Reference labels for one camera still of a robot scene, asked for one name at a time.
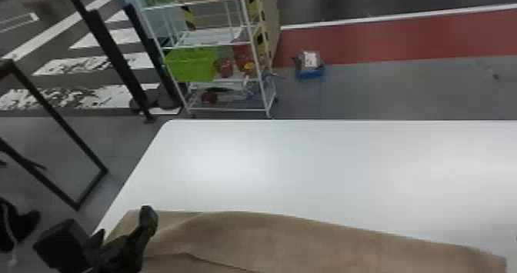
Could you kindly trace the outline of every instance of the white table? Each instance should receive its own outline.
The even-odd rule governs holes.
[[[507,257],[517,122],[165,124],[98,226],[129,209],[294,215]]]

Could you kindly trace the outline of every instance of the blue container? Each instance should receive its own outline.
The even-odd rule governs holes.
[[[296,76],[302,79],[316,78],[323,74],[325,74],[325,63],[323,63],[319,68],[307,72],[302,72],[298,68],[296,69]]]

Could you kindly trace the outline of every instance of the white painted stripe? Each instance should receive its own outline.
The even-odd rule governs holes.
[[[119,12],[116,12],[112,17],[110,17],[108,20],[106,20],[106,23],[122,22],[122,21],[129,21],[129,18],[125,14],[124,10],[120,10]]]
[[[32,20],[34,20],[34,21],[38,21],[39,20],[39,17],[36,15],[36,13],[31,12],[29,14],[31,15]]]
[[[112,35],[113,40],[117,45],[140,42],[140,38],[138,37],[138,34],[136,34],[136,30],[134,30],[133,28],[110,30],[109,34]],[[70,49],[87,47],[99,47],[97,39],[95,39],[92,33],[88,33],[81,40],[77,41],[74,45],[70,46]]]
[[[159,83],[143,84],[143,89],[155,89]],[[56,108],[113,109],[129,108],[131,94],[125,85],[106,85],[97,89],[88,88],[44,88],[42,95]],[[0,97],[0,111],[35,110],[41,105],[27,89],[11,89]],[[177,115],[181,108],[163,110],[152,108],[156,115]]]
[[[14,20],[18,20],[18,19],[24,18],[24,17],[31,17],[31,13],[25,13],[25,14],[22,14],[20,16],[15,16],[15,17],[7,18],[5,20],[1,20],[0,24],[4,24],[4,23],[7,23],[7,22],[13,22]]]
[[[154,68],[147,52],[124,54],[129,67],[133,70]],[[90,56],[80,58],[54,59],[34,72],[33,76],[63,75],[75,73],[89,73],[111,68],[107,56]]]
[[[111,0],[94,0],[92,3],[86,5],[88,10],[101,8],[103,5],[109,3]],[[15,50],[4,55],[2,59],[14,59],[18,61],[24,58],[27,54],[40,48],[42,45],[53,39],[55,36],[63,33],[66,29],[72,27],[75,23],[81,21],[81,16],[78,12],[64,18],[59,23],[53,25],[51,28],[43,31],[36,37],[18,46]]]
[[[384,22],[384,21],[396,21],[396,20],[406,20],[406,19],[414,19],[414,18],[428,18],[428,17],[436,17],[436,16],[447,16],[447,15],[462,15],[462,14],[484,13],[484,12],[497,12],[497,11],[513,10],[513,9],[517,9],[517,4],[487,5],[487,6],[479,6],[479,7],[471,7],[471,8],[457,8],[457,9],[436,10],[436,11],[430,11],[430,12],[416,12],[416,13],[386,15],[386,16],[379,16],[379,17],[369,17],[369,18],[354,18],[354,19],[345,19],[345,20],[337,20],[337,21],[284,25],[281,27],[281,30],[287,31],[287,30],[293,30],[293,29],[318,28],[318,27],[350,25],[350,24],[358,24],[358,23]]]
[[[8,25],[9,22],[15,22],[16,20],[19,20],[19,19],[22,19],[22,18],[27,18],[27,21],[20,22],[18,24],[11,25],[11,26],[9,26],[7,28],[0,29],[0,34],[4,33],[4,32],[7,32],[7,31],[11,31],[12,29],[15,29],[15,28],[22,27],[22,26],[27,25],[27,24],[31,24],[31,23],[36,22],[36,21],[39,20],[38,16],[35,13],[27,13],[27,14],[24,14],[24,15],[20,15],[20,16],[17,16],[17,17],[13,17],[13,18],[1,21],[0,24],[6,24],[7,23],[7,25]]]

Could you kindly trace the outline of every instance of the black boot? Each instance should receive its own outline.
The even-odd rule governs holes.
[[[5,227],[5,207],[7,207],[9,227],[18,243],[25,240],[34,231],[41,218],[38,211],[19,215],[14,205],[0,198],[0,252],[4,253],[12,251],[15,247]]]

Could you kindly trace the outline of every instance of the gray concrete floor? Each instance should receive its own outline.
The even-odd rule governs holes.
[[[517,57],[457,58],[332,65],[322,78],[297,80],[277,69],[277,119],[517,119]],[[185,112],[180,118],[187,118]],[[263,114],[204,114],[200,118],[264,118]],[[142,117],[67,117],[109,167],[110,173],[79,212],[73,211],[13,161],[1,155],[0,195],[22,211],[38,209],[42,223],[19,249],[14,272],[51,271],[32,252],[34,240],[65,218],[92,232],[124,185],[148,144],[166,121],[144,125]],[[0,118],[0,135],[27,158],[49,167],[47,175],[77,196],[95,167],[51,118]],[[0,255],[0,267],[8,255]]]

